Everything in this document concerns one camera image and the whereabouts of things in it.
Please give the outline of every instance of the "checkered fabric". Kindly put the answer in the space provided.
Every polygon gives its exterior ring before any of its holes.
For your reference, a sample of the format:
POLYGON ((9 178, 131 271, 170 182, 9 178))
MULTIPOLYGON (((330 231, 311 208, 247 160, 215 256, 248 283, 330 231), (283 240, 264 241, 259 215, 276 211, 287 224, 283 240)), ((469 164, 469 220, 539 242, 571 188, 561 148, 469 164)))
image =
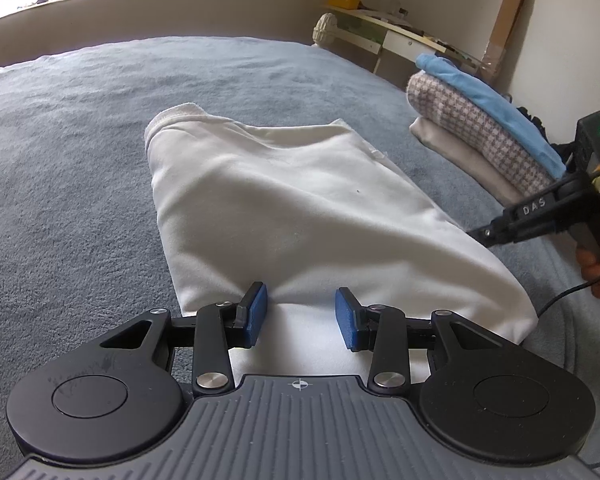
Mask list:
POLYGON ((480 152, 522 195, 553 183, 544 167, 487 112, 437 77, 424 71, 412 76, 407 99, 420 115, 480 152))

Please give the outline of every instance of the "wall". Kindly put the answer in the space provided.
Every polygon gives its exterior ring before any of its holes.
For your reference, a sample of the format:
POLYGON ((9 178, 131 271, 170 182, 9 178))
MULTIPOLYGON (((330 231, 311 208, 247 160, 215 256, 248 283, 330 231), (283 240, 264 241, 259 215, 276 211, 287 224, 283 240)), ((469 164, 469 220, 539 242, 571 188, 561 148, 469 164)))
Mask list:
MULTIPOLYGON (((311 42, 326 0, 65 0, 0 18, 0 66, 155 36, 311 42)), ((376 5, 379 0, 364 0, 376 5)))
MULTIPOLYGON (((414 25, 481 57, 501 0, 401 3, 414 25)), ((600 110, 600 0, 527 0, 514 34, 498 89, 538 115, 550 138, 573 140, 577 119, 600 110)))

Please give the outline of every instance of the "gray rug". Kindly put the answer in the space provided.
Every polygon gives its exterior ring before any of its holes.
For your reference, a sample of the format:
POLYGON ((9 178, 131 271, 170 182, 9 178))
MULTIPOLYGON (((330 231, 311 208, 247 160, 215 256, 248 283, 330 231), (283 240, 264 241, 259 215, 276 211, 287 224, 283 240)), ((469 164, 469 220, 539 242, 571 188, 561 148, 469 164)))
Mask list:
MULTIPOLYGON (((465 226, 500 211, 408 133, 416 114, 402 92, 323 50, 165 38, 0 69, 0 478, 20 459, 4 418, 18 378, 146 309, 179 312, 142 132, 182 102, 256 125, 343 118, 465 226)), ((580 282, 570 250, 546 240, 496 253, 536 307, 580 282)), ((592 388, 599 416, 583 457, 600 460, 599 303, 565 300, 526 344, 592 388)), ((190 354, 178 357, 186 379, 190 354)))

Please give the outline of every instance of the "white cloth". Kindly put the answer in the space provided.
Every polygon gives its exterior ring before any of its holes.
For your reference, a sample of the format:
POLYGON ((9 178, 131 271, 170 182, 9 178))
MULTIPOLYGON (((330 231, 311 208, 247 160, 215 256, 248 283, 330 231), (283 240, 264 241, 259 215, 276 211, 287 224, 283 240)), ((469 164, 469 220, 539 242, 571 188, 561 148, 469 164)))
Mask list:
MULTIPOLYGON (((408 317, 453 310, 514 342, 537 322, 522 286, 382 153, 343 121, 257 128, 193 104, 145 131, 157 222, 183 315, 269 290, 257 345, 232 350, 243 373, 368 374, 334 313, 348 286, 362 304, 408 317)), ((429 375, 412 352, 412 378, 429 375)))

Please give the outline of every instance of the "crosshair symbol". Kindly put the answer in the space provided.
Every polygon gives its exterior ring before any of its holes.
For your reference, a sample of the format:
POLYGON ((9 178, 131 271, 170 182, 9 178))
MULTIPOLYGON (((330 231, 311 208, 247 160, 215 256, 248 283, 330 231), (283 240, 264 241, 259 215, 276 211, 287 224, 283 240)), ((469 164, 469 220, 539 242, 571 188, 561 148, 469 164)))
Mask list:
POLYGON ((289 383, 289 386, 293 386, 296 390, 304 390, 308 386, 313 386, 313 385, 309 384, 304 379, 298 379, 298 380, 293 381, 292 383, 289 383))

